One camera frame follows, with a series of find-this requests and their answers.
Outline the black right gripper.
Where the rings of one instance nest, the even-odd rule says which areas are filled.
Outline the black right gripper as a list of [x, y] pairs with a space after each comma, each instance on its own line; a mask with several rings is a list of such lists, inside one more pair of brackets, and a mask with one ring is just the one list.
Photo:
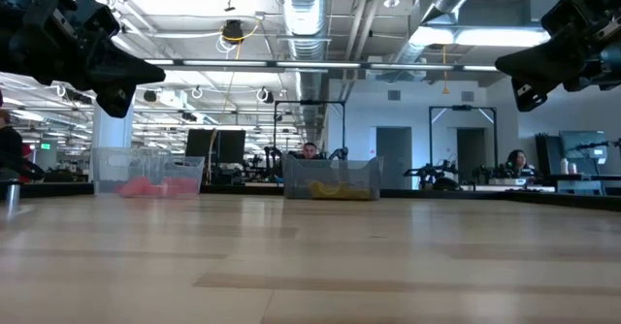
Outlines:
[[621, 0], [559, 0], [541, 26], [547, 42], [495, 61], [497, 70], [512, 77], [518, 111], [542, 105], [557, 86], [520, 80], [560, 80], [566, 90], [621, 86]]

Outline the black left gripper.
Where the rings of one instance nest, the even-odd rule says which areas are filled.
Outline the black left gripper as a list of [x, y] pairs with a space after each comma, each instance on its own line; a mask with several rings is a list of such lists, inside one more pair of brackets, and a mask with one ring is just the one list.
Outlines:
[[108, 88], [99, 106], [125, 118], [133, 86], [164, 81], [165, 72], [119, 49], [118, 32], [111, 9], [96, 0], [0, 0], [0, 72]]

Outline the red wooden block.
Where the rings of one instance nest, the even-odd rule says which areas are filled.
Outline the red wooden block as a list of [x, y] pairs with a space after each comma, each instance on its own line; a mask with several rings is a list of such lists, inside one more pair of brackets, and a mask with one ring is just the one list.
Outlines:
[[115, 191], [121, 197], [152, 196], [157, 192], [158, 187], [153, 185], [147, 177], [131, 178]]
[[163, 193], [167, 196], [191, 195], [200, 192], [201, 181], [196, 178], [166, 177]]

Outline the yellow arch-shaped block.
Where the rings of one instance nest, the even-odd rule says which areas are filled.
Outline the yellow arch-shaped block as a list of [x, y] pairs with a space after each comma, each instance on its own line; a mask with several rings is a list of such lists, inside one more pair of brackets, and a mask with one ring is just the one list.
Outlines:
[[308, 184], [308, 189], [313, 199], [336, 198], [341, 193], [341, 186], [326, 185], [321, 181], [313, 180]]

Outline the white pillar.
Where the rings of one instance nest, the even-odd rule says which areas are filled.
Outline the white pillar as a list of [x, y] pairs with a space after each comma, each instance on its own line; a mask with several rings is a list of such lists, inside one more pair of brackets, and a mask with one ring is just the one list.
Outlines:
[[133, 132], [134, 104], [125, 117], [108, 115], [97, 103], [94, 104], [92, 147], [130, 147]]

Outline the large ceiling light panel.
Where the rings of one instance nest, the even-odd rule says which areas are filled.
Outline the large ceiling light panel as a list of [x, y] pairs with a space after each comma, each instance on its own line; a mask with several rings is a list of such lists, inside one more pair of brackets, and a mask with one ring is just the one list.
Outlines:
[[483, 47], [530, 48], [547, 42], [545, 31], [510, 28], [448, 28], [420, 27], [409, 38], [418, 46], [461, 45]]

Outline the black cabinet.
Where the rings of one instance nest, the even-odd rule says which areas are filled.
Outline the black cabinet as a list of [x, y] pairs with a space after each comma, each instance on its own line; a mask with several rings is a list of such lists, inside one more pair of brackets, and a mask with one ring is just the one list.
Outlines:
[[561, 173], [561, 139], [544, 133], [535, 135], [535, 145], [539, 171], [544, 176], [559, 175]]

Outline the clear plastic bin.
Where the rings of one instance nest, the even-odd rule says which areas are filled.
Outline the clear plastic bin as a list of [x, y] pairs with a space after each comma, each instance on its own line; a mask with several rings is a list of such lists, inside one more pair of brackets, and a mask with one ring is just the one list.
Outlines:
[[119, 196], [115, 191], [121, 184], [131, 178], [147, 177], [158, 187], [158, 192], [149, 197], [174, 197], [163, 193], [163, 179], [196, 178], [202, 185], [205, 159], [177, 156], [164, 149], [98, 147], [92, 152], [91, 164], [96, 195]]

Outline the black monitor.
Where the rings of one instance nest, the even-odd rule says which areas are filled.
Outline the black monitor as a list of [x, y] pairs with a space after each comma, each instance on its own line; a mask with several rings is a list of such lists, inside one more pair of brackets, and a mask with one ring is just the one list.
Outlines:
[[215, 148], [220, 163], [241, 164], [245, 155], [245, 130], [219, 131]]
[[190, 129], [187, 134], [185, 155], [204, 157], [206, 161], [216, 159], [216, 141], [212, 141], [212, 130]]

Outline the grey door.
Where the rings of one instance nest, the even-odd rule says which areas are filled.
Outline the grey door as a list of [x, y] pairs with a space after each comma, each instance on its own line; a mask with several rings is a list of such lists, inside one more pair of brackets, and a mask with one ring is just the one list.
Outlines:
[[382, 189], [410, 190], [411, 177], [404, 172], [412, 167], [411, 129], [377, 127], [376, 156], [382, 158]]
[[458, 128], [457, 168], [460, 180], [474, 180], [473, 171], [486, 163], [486, 129]]

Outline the linear ceiling light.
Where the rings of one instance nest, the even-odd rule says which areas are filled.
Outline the linear ceiling light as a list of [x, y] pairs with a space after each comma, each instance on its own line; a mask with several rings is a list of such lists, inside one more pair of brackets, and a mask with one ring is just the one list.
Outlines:
[[398, 71], [456, 71], [456, 72], [498, 72], [491, 65], [428, 64], [428, 63], [370, 63], [300, 60], [215, 60], [215, 59], [148, 59], [148, 63], [168, 70], [194, 69], [214, 70], [217, 68], [254, 69], [342, 69], [342, 70], [398, 70]]

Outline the dark grey plastic bin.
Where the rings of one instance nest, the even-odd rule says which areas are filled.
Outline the dark grey plastic bin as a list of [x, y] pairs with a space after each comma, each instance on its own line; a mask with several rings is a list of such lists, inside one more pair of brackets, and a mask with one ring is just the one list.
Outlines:
[[[380, 197], [382, 159], [368, 161], [298, 159], [288, 155], [282, 162], [283, 190], [287, 199], [375, 201]], [[313, 199], [308, 184], [318, 180], [340, 185], [336, 198]]]

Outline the black rig frame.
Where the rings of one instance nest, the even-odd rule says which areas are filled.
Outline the black rig frame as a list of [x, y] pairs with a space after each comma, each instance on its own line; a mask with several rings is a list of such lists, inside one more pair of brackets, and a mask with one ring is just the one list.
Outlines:
[[487, 163], [482, 168], [492, 168], [499, 163], [498, 150], [498, 112], [494, 107], [477, 107], [467, 104], [452, 106], [430, 106], [428, 108], [429, 163], [441, 164], [443, 160], [454, 162], [457, 166], [457, 129], [486, 129]]

